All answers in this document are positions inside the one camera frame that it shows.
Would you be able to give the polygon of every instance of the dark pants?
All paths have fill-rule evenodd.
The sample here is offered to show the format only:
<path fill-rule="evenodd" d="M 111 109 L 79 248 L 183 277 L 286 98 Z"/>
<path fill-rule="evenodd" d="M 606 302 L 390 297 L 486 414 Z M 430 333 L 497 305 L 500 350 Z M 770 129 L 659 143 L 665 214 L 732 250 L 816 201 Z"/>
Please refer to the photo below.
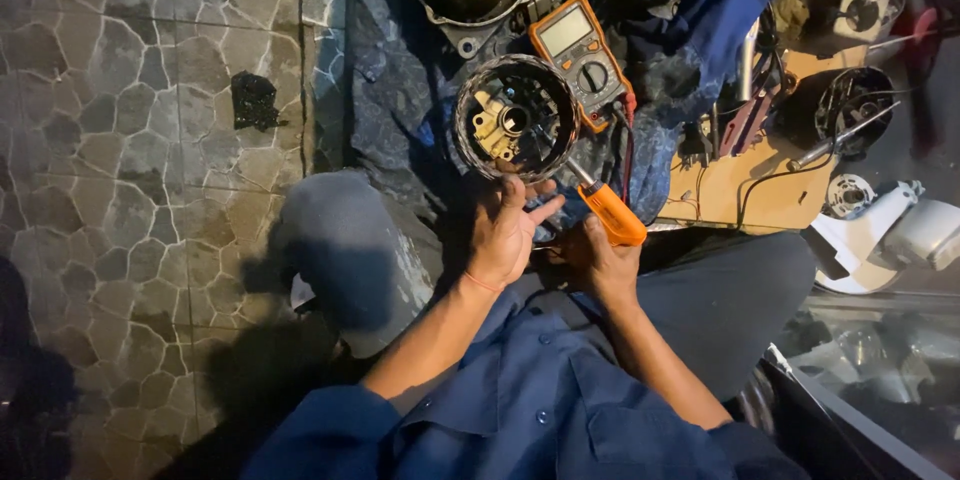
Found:
<path fill-rule="evenodd" d="M 364 174 L 302 180 L 280 218 L 288 256 L 355 357 L 382 350 L 433 299 L 444 269 L 441 243 Z M 677 355 L 727 399 L 806 299 L 814 271 L 799 235 L 744 236 L 706 242 L 642 275 L 637 297 Z M 535 279 L 524 276 L 503 296 L 527 297 Z"/>

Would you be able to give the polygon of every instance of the digital multimeter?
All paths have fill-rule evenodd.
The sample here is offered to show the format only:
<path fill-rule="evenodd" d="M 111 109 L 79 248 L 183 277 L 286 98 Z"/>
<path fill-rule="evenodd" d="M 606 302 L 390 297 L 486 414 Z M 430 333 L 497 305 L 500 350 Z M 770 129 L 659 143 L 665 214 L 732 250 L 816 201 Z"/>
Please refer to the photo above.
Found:
<path fill-rule="evenodd" d="M 580 104 L 584 124 L 600 133 L 610 124 L 608 106 L 633 88 L 604 39 L 587 0 L 567 0 L 530 25 L 536 52 L 559 69 Z"/>

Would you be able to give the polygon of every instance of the workbench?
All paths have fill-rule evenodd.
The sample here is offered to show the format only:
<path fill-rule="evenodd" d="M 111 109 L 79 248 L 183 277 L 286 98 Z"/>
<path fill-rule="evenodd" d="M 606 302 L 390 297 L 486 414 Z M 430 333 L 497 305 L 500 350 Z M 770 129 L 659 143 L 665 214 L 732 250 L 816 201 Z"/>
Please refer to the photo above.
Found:
<path fill-rule="evenodd" d="M 863 66 L 866 54 L 866 45 L 841 51 L 826 60 L 787 51 L 784 64 L 799 81 L 821 71 Z M 750 186 L 770 174 L 786 172 L 787 162 L 802 154 L 802 150 L 775 134 L 762 134 L 761 140 L 742 155 L 721 158 L 707 167 L 697 163 L 684 168 L 681 158 L 675 155 L 670 195 L 656 223 L 734 228 Z M 823 159 L 827 157 L 807 169 L 816 167 Z M 746 205 L 742 230 L 770 234 L 810 226 L 823 206 L 834 166 L 835 163 L 774 178 L 757 186 Z"/>

